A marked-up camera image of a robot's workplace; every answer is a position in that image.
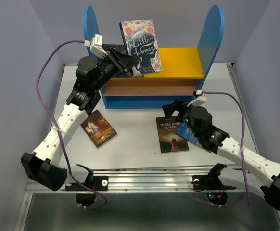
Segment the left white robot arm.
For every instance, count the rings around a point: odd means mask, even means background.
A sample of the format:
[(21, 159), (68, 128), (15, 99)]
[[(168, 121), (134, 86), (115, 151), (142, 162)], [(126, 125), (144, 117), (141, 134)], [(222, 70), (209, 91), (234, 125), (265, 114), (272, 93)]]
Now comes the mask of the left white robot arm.
[(68, 171), (60, 168), (63, 146), (92, 113), (101, 96), (100, 89), (112, 78), (130, 71), (140, 58), (109, 48), (96, 60), (86, 56), (78, 61), (76, 81), (58, 120), (44, 141), (32, 153), (24, 153), (21, 164), (27, 176), (52, 191), (66, 182)]

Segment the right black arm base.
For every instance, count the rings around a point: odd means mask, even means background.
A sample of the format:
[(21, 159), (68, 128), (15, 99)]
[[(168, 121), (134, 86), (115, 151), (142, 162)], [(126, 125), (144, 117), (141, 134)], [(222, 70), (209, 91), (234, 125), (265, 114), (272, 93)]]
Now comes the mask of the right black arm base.
[(233, 186), (224, 185), (219, 179), (221, 171), (226, 167), (218, 163), (207, 174), (193, 175), (190, 188), (195, 192), (207, 191), (208, 202), (213, 205), (225, 205), (228, 199), (227, 190), (236, 189)]

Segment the Animal Farm book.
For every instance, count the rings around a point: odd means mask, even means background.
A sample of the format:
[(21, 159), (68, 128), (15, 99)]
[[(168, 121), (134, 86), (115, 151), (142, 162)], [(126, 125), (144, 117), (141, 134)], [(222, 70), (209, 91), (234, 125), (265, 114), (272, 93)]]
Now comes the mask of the Animal Farm book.
[(176, 134), (195, 145), (200, 145), (200, 143), (198, 142), (198, 138), (194, 136), (194, 134), (191, 132), (191, 130), (185, 123), (181, 123), (179, 125), (179, 127), (176, 130)]

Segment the A Tale of Two Cities book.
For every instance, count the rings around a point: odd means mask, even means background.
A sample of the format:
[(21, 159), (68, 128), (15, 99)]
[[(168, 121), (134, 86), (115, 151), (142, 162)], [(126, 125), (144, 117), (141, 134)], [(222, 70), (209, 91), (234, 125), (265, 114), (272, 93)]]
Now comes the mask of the A Tale of Two Cities book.
[[(119, 53), (126, 54), (126, 49), (125, 49), (124, 45), (103, 44), (102, 48), (105, 51), (109, 50), (110, 48), (113, 48), (114, 50), (118, 51)], [(116, 76), (115, 78), (130, 78), (130, 77), (132, 77), (132, 73), (130, 71), (128, 71), (124, 74)]]

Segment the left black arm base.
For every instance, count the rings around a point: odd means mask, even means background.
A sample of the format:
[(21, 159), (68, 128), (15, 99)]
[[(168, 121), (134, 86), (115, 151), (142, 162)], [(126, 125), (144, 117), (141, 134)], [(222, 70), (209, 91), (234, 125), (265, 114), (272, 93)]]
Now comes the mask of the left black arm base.
[(108, 200), (101, 192), (108, 190), (109, 177), (106, 175), (94, 176), (94, 171), (84, 165), (77, 164), (81, 168), (78, 175), (84, 177), (79, 183), (73, 177), (71, 182), (65, 184), (67, 192), (76, 192), (75, 200), (78, 207), (84, 210), (93, 210), (104, 207)]

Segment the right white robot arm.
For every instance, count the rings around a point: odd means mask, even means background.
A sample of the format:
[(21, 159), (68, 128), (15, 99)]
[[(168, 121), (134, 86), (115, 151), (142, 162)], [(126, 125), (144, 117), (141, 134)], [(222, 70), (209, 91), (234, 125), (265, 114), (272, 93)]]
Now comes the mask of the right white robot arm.
[(176, 120), (187, 125), (203, 148), (236, 164), (241, 163), (243, 171), (249, 171), (262, 182), (260, 191), (265, 201), (280, 211), (280, 164), (245, 149), (242, 143), (214, 126), (212, 115), (204, 107), (196, 106), (195, 102), (175, 100), (162, 109), (166, 117), (178, 111)]

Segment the Little Women book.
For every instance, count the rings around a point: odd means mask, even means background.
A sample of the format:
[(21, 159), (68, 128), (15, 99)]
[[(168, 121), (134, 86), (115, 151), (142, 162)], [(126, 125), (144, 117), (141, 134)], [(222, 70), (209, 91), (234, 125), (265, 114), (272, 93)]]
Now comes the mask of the Little Women book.
[(153, 20), (126, 20), (119, 26), (127, 54), (140, 59), (132, 68), (133, 75), (161, 72), (163, 68)]

